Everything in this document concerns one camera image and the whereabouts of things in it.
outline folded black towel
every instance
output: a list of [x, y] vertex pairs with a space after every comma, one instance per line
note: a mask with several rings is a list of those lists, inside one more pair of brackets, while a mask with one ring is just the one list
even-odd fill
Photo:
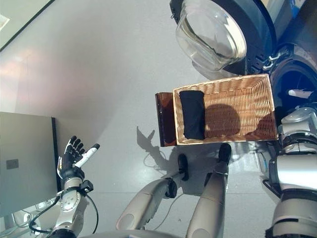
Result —
[[204, 93], [202, 91], [181, 91], [179, 93], [184, 118], [184, 136], [187, 139], [205, 138]]

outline black wire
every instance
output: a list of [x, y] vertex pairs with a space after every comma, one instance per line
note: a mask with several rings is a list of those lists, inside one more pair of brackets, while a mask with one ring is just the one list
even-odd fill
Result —
[[262, 180], [262, 183], [265, 187], [267, 187], [268, 190], [270, 190], [272, 193], [274, 193], [275, 196], [277, 196], [278, 198], [281, 198], [281, 194], [279, 194], [275, 189], [273, 189], [272, 187], [270, 187], [267, 182], [269, 182], [268, 179], [264, 179]]
[[93, 207], [94, 207], [94, 209], [95, 209], [95, 211], [96, 211], [97, 221], [96, 221], [95, 229], [94, 229], [94, 231], [93, 231], [93, 234], [94, 234], [94, 233], [96, 232], [96, 230], [97, 230], [97, 227], [98, 227], [99, 213], [98, 213], [98, 209], [97, 209], [97, 207], [96, 207], [94, 201], [92, 200], [92, 198], [91, 198], [88, 194], [86, 194], [86, 197], [88, 197], [88, 199], [91, 201], [91, 203], [92, 203], [92, 205], [93, 205]]
[[60, 196], [57, 196], [55, 198], [55, 201], [53, 202], [53, 204], [51, 204], [49, 207], [45, 208], [42, 212], [40, 212], [38, 215], [36, 215], [31, 221], [30, 221], [30, 224], [29, 224], [29, 228], [34, 231], [34, 232], [40, 232], [40, 233], [46, 233], [46, 234], [50, 234], [51, 232], [49, 231], [42, 231], [42, 230], [38, 230], [36, 228], [33, 227], [33, 224], [35, 223], [35, 220], [40, 216], [42, 215], [43, 213], [45, 213], [47, 210], [49, 210], [50, 208], [54, 207], [57, 202], [59, 201], [60, 199]]

